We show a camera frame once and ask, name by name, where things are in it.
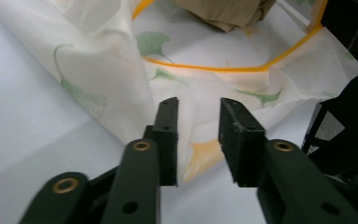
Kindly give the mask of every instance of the leaf pattern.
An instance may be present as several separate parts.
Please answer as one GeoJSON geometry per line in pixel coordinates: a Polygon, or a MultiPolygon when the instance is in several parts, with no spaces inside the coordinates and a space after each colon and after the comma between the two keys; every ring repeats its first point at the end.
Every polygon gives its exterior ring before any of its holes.
{"type": "Polygon", "coordinates": [[[95,95],[83,90],[63,75],[58,65],[57,52],[60,48],[64,47],[72,47],[72,45],[59,45],[54,50],[54,62],[61,77],[61,85],[75,99],[76,102],[86,108],[94,118],[99,119],[103,115],[104,109],[107,105],[107,99],[101,95],[95,95]]]}
{"type": "Polygon", "coordinates": [[[193,147],[193,155],[185,169],[185,182],[203,174],[225,158],[217,139],[205,143],[192,143],[191,146],[193,147]]]}
{"type": "Polygon", "coordinates": [[[177,77],[176,75],[169,73],[163,69],[158,68],[156,70],[156,74],[154,75],[154,77],[152,78],[152,80],[157,79],[157,78],[162,78],[162,79],[168,79],[168,80],[175,80],[178,81],[182,84],[188,84],[186,80],[183,80],[182,78],[177,77]]]}
{"type": "Polygon", "coordinates": [[[345,57],[349,60],[355,60],[355,58],[349,51],[345,52],[345,57]]]}
{"type": "Polygon", "coordinates": [[[278,91],[275,94],[260,94],[260,93],[256,93],[256,92],[252,92],[252,91],[240,91],[240,90],[235,90],[235,91],[238,91],[242,94],[254,96],[255,98],[260,100],[261,105],[264,107],[264,104],[278,100],[278,98],[281,95],[282,90],[283,89],[281,89],[280,91],[278,91]]]}
{"type": "Polygon", "coordinates": [[[138,42],[138,49],[142,56],[159,55],[173,63],[173,61],[167,58],[162,52],[164,43],[171,41],[169,36],[160,32],[143,31],[136,36],[136,41],[138,42]]]}

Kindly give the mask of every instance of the green leaf print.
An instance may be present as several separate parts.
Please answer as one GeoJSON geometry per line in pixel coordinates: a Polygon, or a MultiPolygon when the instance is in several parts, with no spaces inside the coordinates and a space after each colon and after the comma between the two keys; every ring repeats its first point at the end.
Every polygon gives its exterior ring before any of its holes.
{"type": "Polygon", "coordinates": [[[159,55],[173,63],[173,61],[167,58],[162,52],[164,43],[171,41],[169,36],[160,32],[143,31],[136,36],[136,41],[138,42],[138,49],[142,56],[159,55]]]}
{"type": "Polygon", "coordinates": [[[345,57],[349,60],[355,60],[355,58],[349,51],[345,52],[345,57]]]}
{"type": "Polygon", "coordinates": [[[164,71],[160,68],[158,68],[156,70],[156,74],[154,75],[154,77],[152,78],[152,80],[154,79],[157,79],[157,78],[162,78],[162,79],[168,79],[168,80],[174,80],[174,81],[178,81],[182,84],[185,84],[187,85],[188,82],[187,80],[183,79],[183,78],[180,78],[180,77],[177,77],[176,75],[172,74],[172,73],[169,73],[167,71],[164,71]]]}
{"type": "Polygon", "coordinates": [[[107,105],[107,100],[101,95],[95,95],[83,90],[63,75],[60,67],[58,66],[57,52],[60,48],[65,47],[72,46],[59,45],[54,50],[54,62],[61,77],[61,85],[75,99],[75,101],[77,101],[80,105],[86,108],[94,118],[99,119],[103,115],[104,109],[107,105]]]}
{"type": "Polygon", "coordinates": [[[235,91],[238,91],[242,94],[254,96],[255,98],[260,100],[261,105],[264,107],[264,104],[278,100],[278,98],[281,95],[282,90],[283,89],[281,89],[280,91],[278,91],[275,94],[260,94],[260,93],[256,93],[256,92],[252,92],[252,91],[240,91],[240,90],[235,90],[235,91]]]}

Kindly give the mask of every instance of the yellow bag rim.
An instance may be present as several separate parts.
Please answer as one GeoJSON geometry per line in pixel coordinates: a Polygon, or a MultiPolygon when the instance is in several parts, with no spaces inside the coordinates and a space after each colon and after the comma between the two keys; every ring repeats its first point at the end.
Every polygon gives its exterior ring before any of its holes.
{"type": "MultiPolygon", "coordinates": [[[[134,21],[147,7],[154,3],[155,0],[143,0],[139,3],[137,8],[132,14],[132,20],[134,21]]],[[[315,13],[313,21],[310,23],[308,29],[310,32],[306,34],[302,39],[300,39],[296,44],[294,44],[290,49],[288,49],[283,54],[279,55],[275,59],[254,67],[212,67],[212,66],[200,66],[200,65],[191,65],[191,64],[183,64],[183,63],[165,63],[159,60],[151,59],[148,57],[144,57],[144,59],[150,63],[156,63],[169,67],[176,68],[189,68],[189,69],[197,69],[211,72],[229,72],[229,73],[257,73],[257,72],[267,72],[269,68],[280,60],[284,59],[286,56],[291,54],[296,49],[300,48],[303,44],[305,44],[309,39],[315,36],[322,28],[322,17],[324,16],[324,11],[327,6],[327,0],[319,0],[316,1],[315,5],[319,5],[319,11],[315,13]]]]}

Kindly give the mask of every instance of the brass screw insert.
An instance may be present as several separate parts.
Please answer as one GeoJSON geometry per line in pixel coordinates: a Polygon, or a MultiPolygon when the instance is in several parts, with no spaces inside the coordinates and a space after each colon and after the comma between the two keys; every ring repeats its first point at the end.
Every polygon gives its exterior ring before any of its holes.
{"type": "Polygon", "coordinates": [[[138,142],[135,143],[133,146],[133,149],[137,150],[137,151],[146,151],[148,149],[150,149],[150,144],[147,142],[138,142]]]}
{"type": "Polygon", "coordinates": [[[59,180],[57,183],[53,185],[53,192],[57,194],[64,194],[71,192],[76,189],[79,185],[79,181],[75,178],[65,178],[59,180]]]}
{"type": "Polygon", "coordinates": [[[284,152],[291,152],[294,150],[292,145],[289,145],[287,143],[284,142],[277,142],[274,144],[275,148],[280,150],[280,151],[284,151],[284,152]]]}

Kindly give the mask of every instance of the white table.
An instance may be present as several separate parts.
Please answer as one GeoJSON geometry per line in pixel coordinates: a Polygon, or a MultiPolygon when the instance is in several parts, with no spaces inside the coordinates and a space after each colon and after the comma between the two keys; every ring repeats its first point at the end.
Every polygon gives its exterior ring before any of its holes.
{"type": "MultiPolygon", "coordinates": [[[[303,105],[268,138],[301,145],[313,108],[303,105]]],[[[0,22],[0,224],[18,222],[51,177],[93,178],[118,165],[122,149],[0,22]]],[[[161,193],[162,223],[265,223],[255,189],[234,185],[225,162],[161,193]]]]}

